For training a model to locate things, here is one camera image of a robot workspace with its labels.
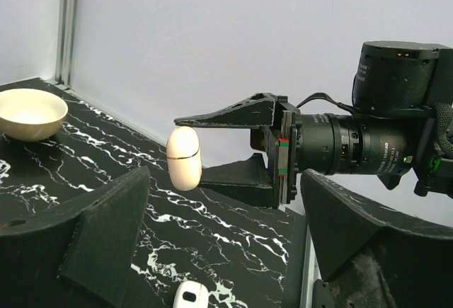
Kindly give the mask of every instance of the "marble surface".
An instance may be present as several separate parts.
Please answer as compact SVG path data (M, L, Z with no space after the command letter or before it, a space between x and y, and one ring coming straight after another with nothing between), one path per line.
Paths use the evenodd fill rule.
M0 86L61 96L67 121L48 140L0 138L0 224L58 205L138 166L151 189L123 307L171 307L180 282L197 280L210 307L296 307L301 217L259 210L207 190L175 191L165 149L86 102L39 79Z

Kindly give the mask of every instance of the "white backdrop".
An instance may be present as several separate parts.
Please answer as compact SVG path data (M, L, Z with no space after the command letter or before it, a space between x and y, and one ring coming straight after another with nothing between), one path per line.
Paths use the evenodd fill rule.
M453 45L453 0L79 0L73 87L165 141L177 117L256 92L297 103L324 91L350 102L362 43ZM322 102L304 112L338 112ZM247 131L199 130L207 165L251 155ZM335 180L381 203L453 226L453 200L386 191L374 176ZM301 210L300 200L293 207Z
M0 0L0 84L52 78L59 0Z

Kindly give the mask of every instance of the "white panel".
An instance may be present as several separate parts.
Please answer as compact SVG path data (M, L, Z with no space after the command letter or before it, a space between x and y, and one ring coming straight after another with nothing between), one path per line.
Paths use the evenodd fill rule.
M59 0L0 0L0 84L55 72Z
M452 0L79 0L76 92L162 140L173 119L256 92L297 103L325 91L349 103L362 43L453 45ZM305 112L337 112L322 102ZM250 156L247 131L200 130L206 164ZM340 183L398 210L453 225L453 200L418 198L415 176L386 191Z

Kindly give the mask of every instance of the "white object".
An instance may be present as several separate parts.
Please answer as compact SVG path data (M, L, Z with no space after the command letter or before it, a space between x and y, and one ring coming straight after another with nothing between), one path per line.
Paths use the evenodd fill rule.
M209 292L201 283L185 281L176 291L173 308L207 308Z
M188 191L198 186L202 173L201 152L193 128L180 126L173 130L167 141L167 162L175 188Z
M0 130L24 142L46 139L60 129L68 105L53 93L35 89L0 92Z

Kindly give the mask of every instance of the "braided cable sleeve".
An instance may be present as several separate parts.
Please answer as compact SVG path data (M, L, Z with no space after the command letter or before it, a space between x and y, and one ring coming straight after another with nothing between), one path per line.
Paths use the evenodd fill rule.
M436 138L442 152L453 159L453 144L447 137L448 127L453 120L453 107L448 104L437 104L436 110Z

